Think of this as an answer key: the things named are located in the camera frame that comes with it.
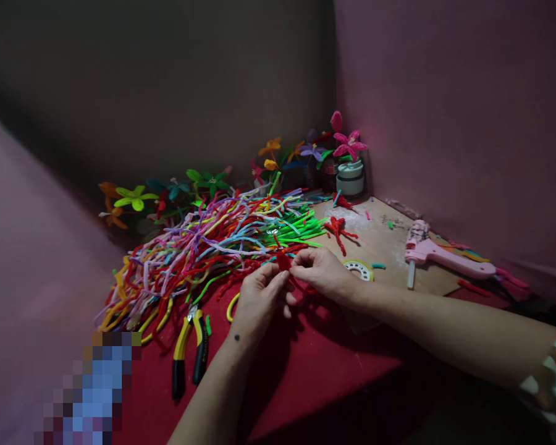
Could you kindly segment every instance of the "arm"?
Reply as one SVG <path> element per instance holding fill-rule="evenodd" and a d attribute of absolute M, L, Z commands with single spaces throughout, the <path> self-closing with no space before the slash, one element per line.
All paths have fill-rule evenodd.
<path fill-rule="evenodd" d="M 291 273 L 326 297 L 379 318 L 441 360 L 514 388 L 548 356 L 556 328 L 462 300 L 358 279 L 326 249 L 302 250 Z"/>
<path fill-rule="evenodd" d="M 290 318 L 288 306 L 281 298 L 289 273 L 279 272 L 277 264 L 266 263 L 244 280 L 229 335 L 206 370 L 169 445 L 235 442 L 251 359 L 279 299 L 284 306 L 284 316 Z M 285 298 L 290 303 L 296 301 L 291 294 L 286 294 Z"/>

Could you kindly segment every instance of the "hand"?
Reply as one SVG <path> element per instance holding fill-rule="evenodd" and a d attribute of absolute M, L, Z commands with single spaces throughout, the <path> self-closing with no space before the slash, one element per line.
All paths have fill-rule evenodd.
<path fill-rule="evenodd" d="M 240 341 L 256 346 L 266 333 L 278 301 L 284 316 L 290 318 L 286 302 L 293 305 L 297 300 L 286 292 L 289 278 L 290 273 L 280 272 L 276 263 L 266 263 L 245 278 L 229 336 L 238 334 Z"/>
<path fill-rule="evenodd" d="M 298 252 L 290 273 L 313 286 L 322 295 L 350 308 L 356 305 L 355 291 L 363 282 L 325 247 L 307 248 Z"/>

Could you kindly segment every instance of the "pile of pipe cleaners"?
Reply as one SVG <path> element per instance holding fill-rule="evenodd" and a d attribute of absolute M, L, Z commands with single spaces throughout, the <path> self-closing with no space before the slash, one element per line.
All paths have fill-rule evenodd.
<path fill-rule="evenodd" d="M 233 283 L 274 261 L 278 251 L 295 256 L 309 245 L 320 246 L 307 241 L 325 233 L 324 220 L 314 217 L 311 202 L 301 200 L 301 189 L 275 194 L 275 185 L 270 182 L 244 193 L 235 190 L 222 199 L 217 191 L 209 204 L 203 197 L 180 224 L 165 228 L 125 256 L 95 328 L 145 332 L 154 321 L 155 328 L 142 344 L 154 339 L 168 349 L 158 332 L 174 306 L 198 303 L 214 281 L 223 279 L 216 289 L 219 300 Z"/>

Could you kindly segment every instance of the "pink wall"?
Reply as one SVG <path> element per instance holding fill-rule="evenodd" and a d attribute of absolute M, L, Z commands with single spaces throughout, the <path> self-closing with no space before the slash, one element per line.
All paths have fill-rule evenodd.
<path fill-rule="evenodd" d="M 556 1 L 335 2 L 372 187 L 556 303 Z"/>
<path fill-rule="evenodd" d="M 123 254 L 95 214 L 0 128 L 0 444 L 33 442 L 91 344 Z"/>

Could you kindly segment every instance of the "craft supplies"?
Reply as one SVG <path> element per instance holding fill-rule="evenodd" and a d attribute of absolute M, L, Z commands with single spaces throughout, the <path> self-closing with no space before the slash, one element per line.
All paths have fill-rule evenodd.
<path fill-rule="evenodd" d="M 187 316 L 183 318 L 181 333 L 177 338 L 173 354 L 173 386 L 171 396 L 177 401 L 185 394 L 185 348 L 190 338 L 192 327 L 196 328 L 197 347 L 193 366 L 192 383 L 198 385 L 206 372 L 208 362 L 208 332 L 204 326 L 202 311 L 198 305 L 190 305 Z"/>
<path fill-rule="evenodd" d="M 343 196 L 340 196 L 341 190 L 336 194 L 334 193 L 334 207 L 339 205 L 342 206 L 348 210 L 352 210 L 355 213 L 358 213 L 356 210 L 354 210 L 354 208 L 352 207 L 352 204 L 350 204 L 348 201 L 346 201 L 346 198 L 344 198 Z"/>
<path fill-rule="evenodd" d="M 337 202 L 338 202 L 338 199 L 340 199 L 340 195 L 341 195 L 341 194 L 342 194 L 342 191 L 341 191 L 341 190 L 338 190 L 338 193 L 336 193 L 336 195 L 335 195 L 334 204 L 333 204 L 332 207 L 335 207 L 335 205 L 336 205 Z"/>
<path fill-rule="evenodd" d="M 279 177 L 276 172 L 274 180 Z M 216 177 L 202 179 L 223 187 L 214 182 Z M 185 294 L 186 304 L 206 304 L 212 286 L 222 281 L 219 300 L 234 282 L 278 252 L 294 255 L 309 244 L 318 245 L 307 240 L 325 233 L 324 221 L 301 201 L 301 189 L 279 195 L 274 194 L 275 186 L 270 182 L 245 193 L 236 190 L 222 199 L 220 189 L 210 200 L 202 195 L 198 208 L 179 224 L 164 228 L 161 235 L 130 252 L 116 274 L 107 307 L 98 316 L 100 330 L 138 329 L 145 334 L 144 345 L 154 340 L 169 350 L 158 333 L 174 307 L 182 309 L 182 304 L 173 304 L 178 296 Z M 257 196 L 266 190 L 265 196 Z M 146 335 L 149 328 L 153 332 Z"/>
<path fill-rule="evenodd" d="M 488 292 L 487 290 L 484 290 L 481 287 L 474 286 L 472 283 L 468 283 L 467 281 L 462 280 L 462 279 L 457 280 L 457 284 L 459 284 L 462 287 L 465 287 L 468 290 L 471 290 L 472 292 L 476 292 L 477 294 L 480 294 L 484 297 L 493 297 L 494 296 L 494 294 L 492 292 Z"/>
<path fill-rule="evenodd" d="M 210 326 L 210 315 L 206 315 L 206 332 L 208 337 L 212 335 L 212 326 Z"/>
<path fill-rule="evenodd" d="M 346 256 L 346 248 L 344 247 L 344 244 L 342 243 L 342 240 L 340 239 L 340 234 L 345 235 L 349 238 L 358 239 L 358 235 L 351 234 L 351 233 L 349 233 L 349 232 L 347 232 L 343 229 L 345 223 L 346 223 L 346 220 L 344 218 L 336 219 L 335 216 L 332 216 L 330 218 L 330 222 L 325 222 L 323 224 L 326 228 L 331 230 L 332 233 L 334 234 L 335 240 L 337 241 L 338 246 L 340 246 L 340 249 L 342 251 L 343 256 Z"/>
<path fill-rule="evenodd" d="M 492 263 L 477 263 L 446 251 L 429 236 L 430 226 L 422 219 L 414 221 L 406 238 L 404 258 L 410 264 L 408 289 L 414 288 L 415 263 L 424 264 L 432 260 L 454 271 L 475 279 L 488 279 L 496 273 Z"/>
<path fill-rule="evenodd" d="M 344 267 L 347 268 L 349 271 L 359 272 L 360 278 L 363 281 L 375 281 L 373 271 L 371 271 L 369 266 L 364 264 L 362 261 L 358 261 L 358 260 L 346 261 L 344 263 Z"/>
<path fill-rule="evenodd" d="M 239 299 L 239 295 L 241 295 L 241 292 L 239 292 L 237 295 L 233 297 L 233 299 L 229 303 L 229 307 L 227 307 L 227 320 L 229 321 L 229 323 L 233 322 L 233 316 L 232 316 L 233 306 L 235 305 L 235 303 L 237 303 L 237 300 Z"/>

